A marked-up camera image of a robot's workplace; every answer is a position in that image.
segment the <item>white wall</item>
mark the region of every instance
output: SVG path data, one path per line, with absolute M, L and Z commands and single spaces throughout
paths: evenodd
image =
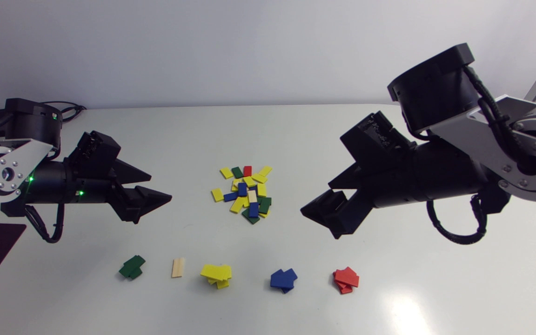
M 536 79 L 536 0 L 0 0 L 0 106 L 389 102 L 468 42 L 494 95 Z

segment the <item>stack of yellow blocks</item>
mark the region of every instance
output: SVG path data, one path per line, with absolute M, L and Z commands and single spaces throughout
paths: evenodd
M 229 279 L 232 277 L 232 272 L 229 265 L 204 265 L 200 275 L 208 278 L 208 283 L 214 285 L 216 288 L 227 288 L 229 286 Z

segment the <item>pile of blocks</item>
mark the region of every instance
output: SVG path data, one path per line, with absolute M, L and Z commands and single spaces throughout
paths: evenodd
M 132 280 L 138 278 L 142 274 L 140 267 L 146 262 L 140 255 L 136 255 L 123 263 L 123 267 L 119 270 L 119 273 L 125 278 L 132 278 Z
M 232 169 L 222 168 L 221 174 L 226 180 L 233 178 L 231 193 L 223 194 L 220 188 L 215 188 L 212 190 L 214 201 L 234 201 L 230 211 L 235 214 L 246 208 L 242 215 L 251 224 L 258 222 L 260 216 L 266 218 L 272 206 L 272 198 L 266 193 L 266 181 L 270 171 L 270 166 L 264 166 L 257 174 L 253 174 L 251 166 L 244 166 L 243 171 L 239 166 Z
M 283 271 L 280 269 L 270 276 L 270 286 L 272 288 L 280 288 L 283 293 L 287 293 L 294 288 L 293 282 L 297 279 L 297 275 L 293 269 Z
M 216 284 L 217 289 L 229 287 L 229 279 L 232 278 L 232 272 L 229 265 L 204 265 L 201 276 L 208 278 L 208 284 Z
M 334 282 L 336 282 L 341 294 L 351 293 L 353 288 L 359 287 L 359 276 L 351 268 L 334 271 Z

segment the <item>green block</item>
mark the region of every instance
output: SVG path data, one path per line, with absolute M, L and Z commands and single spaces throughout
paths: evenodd
M 272 205 L 272 198 L 258 198 L 258 201 L 260 202 L 260 208 L 258 209 L 258 212 L 262 214 L 268 213 L 268 208 L 270 208 L 270 205 Z
M 142 270 L 140 268 L 136 268 L 135 270 L 132 271 L 132 273 L 129 274 L 129 278 L 132 278 L 133 279 L 136 279 L 138 278 L 138 276 L 140 276 L 142 274 Z
M 250 218 L 249 217 L 249 208 L 247 208 L 246 210 L 243 211 L 243 213 L 241 214 L 243 216 L 245 216 L 245 218 L 247 219 L 247 221 L 249 221 L 249 223 L 251 224 L 254 224 L 256 222 L 258 222 L 260 220 L 260 218 Z
M 134 270 L 139 269 L 145 262 L 146 260 L 144 260 L 140 255 L 136 255 L 123 263 L 123 267 L 121 270 L 119 270 L 119 273 L 128 278 L 128 276 L 131 276 Z
M 235 178 L 243 178 L 243 172 L 241 172 L 239 166 L 235 166 L 234 168 L 232 168 L 231 172 L 233 172 L 233 176 Z

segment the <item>table surface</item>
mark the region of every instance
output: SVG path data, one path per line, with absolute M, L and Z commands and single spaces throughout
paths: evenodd
M 374 210 L 340 240 L 300 214 L 353 162 L 339 137 L 378 110 L 408 135 L 389 105 L 83 113 L 64 125 L 62 155 L 83 131 L 110 135 L 119 158 L 153 176 L 141 185 L 173 200 L 138 225 L 107 204 L 69 205 L 58 244 L 28 226 L 0 266 L 0 335 L 536 333 L 536 203 L 513 198 L 472 246 L 442 238 L 424 203 Z M 274 205 L 255 225 L 210 195 L 229 189 L 220 168 L 244 165 L 274 168 Z M 450 231 L 475 230 L 468 199 L 436 202 Z M 38 209 L 50 225 L 55 206 Z M 133 255 L 146 259 L 143 274 L 124 280 L 117 271 Z M 185 274 L 172 279 L 176 257 Z M 207 263 L 232 267 L 229 288 L 200 276 Z M 340 295 L 332 272 L 347 266 L 360 286 Z M 289 268 L 294 290 L 270 288 L 270 274 Z

